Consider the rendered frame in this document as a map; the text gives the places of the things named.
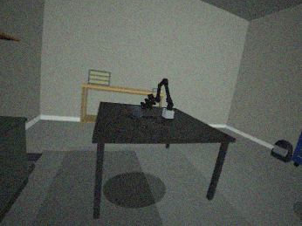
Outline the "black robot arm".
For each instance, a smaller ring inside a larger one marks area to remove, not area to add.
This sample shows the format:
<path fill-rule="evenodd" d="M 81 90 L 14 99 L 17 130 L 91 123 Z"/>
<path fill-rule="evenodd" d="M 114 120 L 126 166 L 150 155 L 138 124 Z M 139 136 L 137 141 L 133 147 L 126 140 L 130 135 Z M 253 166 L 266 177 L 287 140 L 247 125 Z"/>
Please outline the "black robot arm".
<path fill-rule="evenodd" d="M 150 103 L 150 101 L 152 102 L 153 105 L 156 105 L 155 101 L 157 103 L 159 103 L 161 101 L 161 98 L 160 98 L 160 94 L 161 94 L 161 86 L 165 85 L 165 90 L 166 90 L 166 94 L 167 94 L 167 98 L 166 98 L 166 101 L 168 102 L 168 105 L 167 105 L 167 110 L 169 111 L 173 111 L 173 101 L 170 97 L 170 94 L 169 94 L 169 89 L 168 89 L 168 79 L 163 79 L 159 84 L 158 84 L 158 88 L 157 88 L 157 94 L 156 94 L 156 97 L 154 98 L 154 95 L 153 94 L 149 94 L 148 95 L 148 99 L 145 98 L 144 100 L 146 101 L 146 103 Z M 154 101 L 155 100 L 155 101 Z"/>

